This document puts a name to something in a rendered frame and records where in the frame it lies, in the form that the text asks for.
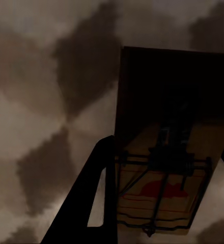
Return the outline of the mousetrap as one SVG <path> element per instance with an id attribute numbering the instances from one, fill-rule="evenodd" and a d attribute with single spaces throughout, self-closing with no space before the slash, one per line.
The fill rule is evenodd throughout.
<path id="1" fill-rule="evenodd" d="M 121 47 L 117 229 L 187 236 L 224 150 L 224 53 Z"/>

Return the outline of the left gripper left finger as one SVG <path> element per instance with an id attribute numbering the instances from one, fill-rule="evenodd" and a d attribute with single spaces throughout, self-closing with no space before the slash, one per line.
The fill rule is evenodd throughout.
<path id="1" fill-rule="evenodd" d="M 104 224 L 88 227 L 106 168 Z M 114 136 L 101 139 L 83 166 L 41 244 L 118 244 Z"/>

